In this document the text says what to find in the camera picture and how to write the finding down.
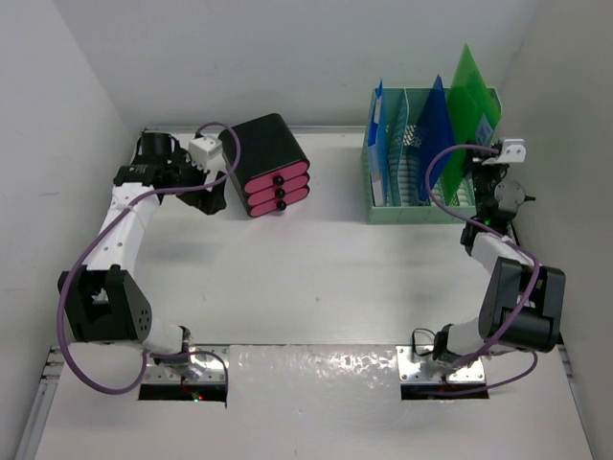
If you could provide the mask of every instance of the white label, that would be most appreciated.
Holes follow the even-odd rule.
[[[491,139],[491,135],[494,133],[494,130],[491,128],[486,115],[484,114],[481,117],[481,122],[479,122],[479,126],[477,126],[477,131],[475,132],[475,141],[480,146],[484,146]]]
[[[381,98],[376,99],[374,121],[378,125],[379,117],[381,116]]]

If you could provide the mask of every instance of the green folder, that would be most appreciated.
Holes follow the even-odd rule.
[[[491,97],[468,45],[464,46],[453,82],[447,93],[447,107],[457,144],[488,145],[500,122],[500,106]],[[456,150],[443,171],[443,193],[447,205],[457,204],[456,193],[463,180],[465,150]]]

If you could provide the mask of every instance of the green dish rack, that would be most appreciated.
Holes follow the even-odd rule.
[[[418,192],[417,170],[419,162],[410,158],[408,155],[409,147],[412,143],[419,142],[419,136],[416,134],[416,124],[420,118],[421,111],[425,105],[426,99],[430,94],[431,88],[387,88],[383,90],[383,104],[385,106],[386,119],[388,125],[387,145],[389,146],[389,155],[399,156],[399,167],[397,170],[399,194],[392,191],[388,185],[388,205],[375,206],[373,202],[373,189],[371,183],[371,173],[368,164],[367,140],[368,132],[364,136],[364,145],[362,147],[362,175],[364,179],[364,187],[366,191],[366,211],[368,222],[372,224],[420,224],[420,223],[462,223],[460,220],[451,217],[444,213],[436,205],[416,205],[415,196]],[[498,94],[493,88],[488,89],[491,97],[496,101],[501,108]],[[369,120],[375,109],[375,92],[371,98],[371,108],[369,110]],[[401,206],[393,206],[394,201],[401,201]],[[443,188],[439,180],[433,190],[436,196],[439,196],[443,201]],[[465,179],[460,185],[454,205],[449,208],[454,211],[472,217],[475,215],[474,194],[472,192],[472,183]]]

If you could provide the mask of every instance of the gray wall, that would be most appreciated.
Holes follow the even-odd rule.
[[[596,458],[612,458],[613,3],[548,0],[503,91],[504,132],[525,137],[514,173],[537,202],[518,233],[567,275],[562,332]]]
[[[51,0],[1,3],[0,60],[0,458],[9,459],[57,341],[57,276],[100,228],[134,139]]]
[[[450,83],[465,42],[500,85],[534,0],[55,0],[134,126],[362,125],[370,88]]]

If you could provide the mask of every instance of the white table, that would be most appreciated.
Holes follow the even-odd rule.
[[[297,138],[311,160],[305,201],[250,219],[234,190],[212,218],[166,198],[136,279],[154,314],[198,342],[319,345],[231,347],[227,410],[107,397],[66,369],[36,458],[589,458],[556,352],[488,401],[400,401],[393,345],[474,317],[488,275],[459,244],[462,226],[365,223],[361,133]],[[128,349],[72,350],[107,384],[138,370]],[[529,364],[488,362],[488,381]]]

